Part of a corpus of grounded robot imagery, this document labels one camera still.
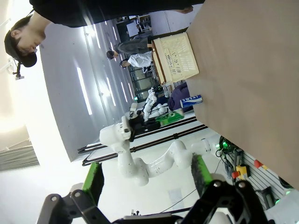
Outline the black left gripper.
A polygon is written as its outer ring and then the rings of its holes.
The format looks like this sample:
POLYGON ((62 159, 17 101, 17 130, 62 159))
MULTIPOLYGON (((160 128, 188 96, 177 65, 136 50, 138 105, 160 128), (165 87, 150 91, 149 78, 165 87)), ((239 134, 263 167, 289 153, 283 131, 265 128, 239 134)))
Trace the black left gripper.
POLYGON ((144 118, 142 113, 137 113, 128 120, 131 128, 130 142, 133 142, 135 136, 145 133, 144 118))

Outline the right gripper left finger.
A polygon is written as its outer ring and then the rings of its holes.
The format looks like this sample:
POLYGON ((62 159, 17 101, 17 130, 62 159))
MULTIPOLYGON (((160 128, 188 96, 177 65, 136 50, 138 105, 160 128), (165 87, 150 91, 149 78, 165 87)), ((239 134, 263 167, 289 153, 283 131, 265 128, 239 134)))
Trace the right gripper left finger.
POLYGON ((87 224, 109 224, 99 210, 98 202, 104 186, 102 164, 93 162, 82 188, 68 195, 48 195, 43 203, 38 224, 70 224, 73 219, 83 218, 87 224))

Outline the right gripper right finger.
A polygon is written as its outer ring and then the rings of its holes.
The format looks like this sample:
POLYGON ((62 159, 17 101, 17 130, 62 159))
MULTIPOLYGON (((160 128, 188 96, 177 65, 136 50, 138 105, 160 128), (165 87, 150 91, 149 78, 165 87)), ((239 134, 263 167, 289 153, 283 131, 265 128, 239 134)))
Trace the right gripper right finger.
POLYGON ((238 181, 230 185, 214 179, 202 156, 197 154, 192 155, 191 173, 199 200, 185 216, 185 224, 207 224, 217 209, 227 209, 236 224, 269 222, 250 182, 238 181))

